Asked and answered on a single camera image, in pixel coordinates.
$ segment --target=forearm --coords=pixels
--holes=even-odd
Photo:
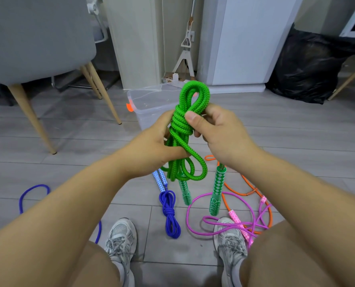
[[[236,170],[261,190],[339,279],[355,285],[354,195],[263,150]]]
[[[127,181],[118,155],[85,168],[0,230],[0,286],[55,286],[65,280]]]

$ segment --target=blue jump rope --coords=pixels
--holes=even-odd
[[[171,238],[177,239],[181,234],[181,228],[175,218],[174,206],[176,195],[172,190],[168,189],[168,182],[163,170],[158,169],[152,174],[160,188],[159,200],[163,206],[163,214],[167,217],[165,221],[165,232]]]
[[[24,211],[23,211],[23,199],[24,197],[26,196],[27,193],[29,193],[31,190],[33,190],[34,188],[38,188],[38,187],[44,187],[46,190],[47,190],[47,194],[46,195],[49,195],[50,192],[51,192],[51,189],[45,185],[45,184],[38,184],[38,185],[35,185],[29,189],[27,189],[25,192],[23,192],[23,194],[20,196],[19,198],[19,213],[22,214]],[[98,231],[98,236],[96,237],[96,240],[95,240],[95,244],[97,244],[99,242],[99,239],[100,239],[100,235],[102,234],[102,221],[100,220],[99,221],[99,231]]]

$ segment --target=orange rope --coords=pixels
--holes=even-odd
[[[204,157],[204,159],[207,160],[207,161],[216,160],[216,158],[213,155],[207,155],[207,156]],[[252,193],[257,193],[258,196],[262,198],[261,192],[252,183],[250,183],[248,181],[248,179],[245,178],[244,175],[242,175],[242,174],[240,174],[240,175],[244,179],[244,181],[249,185],[249,187],[252,188],[252,191],[250,191],[248,193],[238,193],[236,190],[232,189],[227,183],[224,182],[225,187],[228,188],[233,193],[236,193],[237,195],[240,195],[240,196],[248,196],[248,195],[251,195]],[[225,199],[225,195],[223,193],[222,193],[222,198],[223,198],[225,207],[228,209],[228,212],[230,212],[231,209],[229,208],[228,203],[226,202],[226,199]],[[272,226],[272,223],[273,223],[272,210],[271,210],[270,207],[268,207],[268,212],[269,212],[268,227],[270,228]],[[261,231],[254,231],[254,233],[257,234],[257,235],[260,235]]]

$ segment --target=black trash bag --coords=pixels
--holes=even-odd
[[[291,28],[266,87],[275,94],[313,104],[332,95],[343,62],[355,55],[355,38]]]

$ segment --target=hand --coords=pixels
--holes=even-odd
[[[185,113],[185,119],[194,128],[194,136],[198,138],[203,135],[213,156],[222,164],[239,171],[237,166],[248,163],[248,159],[260,148],[232,111],[209,103],[204,112],[204,116],[192,111]]]
[[[128,145],[118,151],[119,163],[129,178],[151,174],[168,161],[187,158],[190,155],[182,147],[164,145],[170,133],[167,128],[174,110],[165,112],[150,128],[142,131]]]

